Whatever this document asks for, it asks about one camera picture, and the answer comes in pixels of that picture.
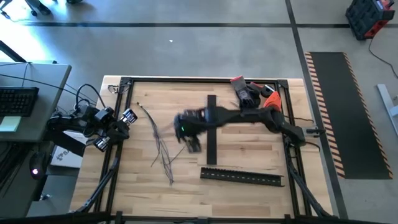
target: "gray floor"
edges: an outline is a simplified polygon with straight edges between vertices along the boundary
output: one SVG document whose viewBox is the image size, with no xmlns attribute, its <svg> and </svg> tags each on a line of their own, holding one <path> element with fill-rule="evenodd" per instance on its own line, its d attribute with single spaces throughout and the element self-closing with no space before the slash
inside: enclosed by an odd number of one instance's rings
<svg viewBox="0 0 398 224">
<path fill-rule="evenodd" d="M 346 23 L 349 1 L 291 1 L 299 24 Z M 10 4 L 7 12 L 22 22 L 289 23 L 281 0 L 86 0 L 76 6 L 61 0 L 44 2 L 53 10 L 52 17 L 34 18 L 18 3 Z M 2 18 L 0 25 L 0 39 L 23 57 L 72 65 L 68 84 L 75 87 L 86 82 L 100 87 L 104 75 L 303 78 L 290 28 L 37 27 Z M 398 95 L 398 79 L 370 55 L 369 41 L 358 42 L 349 29 L 298 31 L 304 51 L 348 54 L 389 163 L 398 175 L 398 138 L 375 87 L 386 84 L 392 96 Z M 397 35 L 396 28 L 383 29 L 372 45 L 375 53 L 396 68 Z M 60 106 L 69 109 L 72 104 L 73 97 L 63 94 Z M 45 192 L 53 197 L 50 202 L 33 204 L 29 215 L 67 212 L 76 172 L 67 174 L 72 176 L 49 177 Z M 398 223 L 398 180 L 340 180 L 340 185 L 351 219 Z"/>
</svg>

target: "gray desk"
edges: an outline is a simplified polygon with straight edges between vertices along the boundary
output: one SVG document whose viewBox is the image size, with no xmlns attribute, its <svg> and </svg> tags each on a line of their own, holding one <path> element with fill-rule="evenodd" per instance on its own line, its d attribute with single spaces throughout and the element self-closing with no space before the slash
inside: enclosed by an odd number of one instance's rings
<svg viewBox="0 0 398 224">
<path fill-rule="evenodd" d="M 0 67 L 0 74 L 23 78 L 25 63 Z M 59 64 L 29 64 L 26 78 L 48 83 L 63 88 L 67 82 L 70 65 Z M 0 86 L 21 86 L 22 80 L 0 76 Z M 25 81 L 24 86 L 39 88 L 39 96 L 30 117 L 22 118 L 18 129 L 14 133 L 0 133 L 0 141 L 29 141 L 39 142 L 43 138 L 47 120 L 54 112 L 60 99 L 62 90 L 51 86 Z"/>
</svg>

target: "keyboard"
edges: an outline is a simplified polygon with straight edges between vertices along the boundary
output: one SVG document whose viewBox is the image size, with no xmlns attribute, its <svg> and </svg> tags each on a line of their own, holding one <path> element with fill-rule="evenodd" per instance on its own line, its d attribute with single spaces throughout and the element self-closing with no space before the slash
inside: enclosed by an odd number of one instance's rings
<svg viewBox="0 0 398 224">
<path fill-rule="evenodd" d="M 39 88 L 0 86 L 0 116 L 30 116 Z"/>
</svg>

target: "wooden table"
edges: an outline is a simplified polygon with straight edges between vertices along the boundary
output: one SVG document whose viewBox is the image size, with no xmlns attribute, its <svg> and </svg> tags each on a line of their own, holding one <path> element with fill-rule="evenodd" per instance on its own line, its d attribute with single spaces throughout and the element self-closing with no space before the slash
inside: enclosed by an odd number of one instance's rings
<svg viewBox="0 0 398 224">
<path fill-rule="evenodd" d="M 116 95 L 110 93 L 107 87 L 118 85 L 120 78 L 104 77 L 101 96 L 109 106 L 114 106 Z M 288 82 L 295 117 L 311 119 L 303 80 L 288 79 Z M 175 183 L 172 186 L 159 161 L 150 166 L 157 155 L 157 149 L 149 119 L 136 102 L 148 110 L 161 128 L 169 125 L 178 112 L 205 106 L 209 94 L 217 95 L 217 105 L 236 108 L 231 103 L 236 101 L 236 95 L 228 84 L 134 83 L 131 108 L 138 115 L 138 120 L 131 126 L 130 138 L 123 144 L 112 213 L 120 210 L 123 215 L 146 217 L 293 216 L 282 135 L 270 133 L 263 124 L 229 124 L 217 129 L 217 167 L 283 175 L 284 187 L 200 179 L 200 168 L 206 165 L 206 134 L 200 136 L 202 153 L 189 154 L 184 150 L 173 161 Z M 296 124 L 313 125 L 311 121 L 302 120 L 296 120 Z M 183 145 L 172 135 L 173 129 L 166 133 L 169 135 L 166 134 L 164 140 L 170 156 L 174 157 Z M 301 148 L 301 152 L 308 188 L 323 208 L 332 213 L 318 149 L 306 145 Z M 98 185 L 103 158 L 104 153 L 93 147 L 86 150 L 71 210 L 82 206 Z M 303 213 L 302 195 L 298 186 L 296 188 L 300 212 Z M 104 190 L 101 210 L 105 210 L 108 190 Z"/>
</svg>

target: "black floor mat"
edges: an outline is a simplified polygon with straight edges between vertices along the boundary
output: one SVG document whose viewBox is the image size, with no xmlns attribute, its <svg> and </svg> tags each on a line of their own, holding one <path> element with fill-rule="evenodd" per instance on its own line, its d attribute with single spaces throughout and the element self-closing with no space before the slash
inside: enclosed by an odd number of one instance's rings
<svg viewBox="0 0 398 224">
<path fill-rule="evenodd" d="M 392 179 L 346 54 L 310 52 L 305 58 L 338 176 Z"/>
</svg>

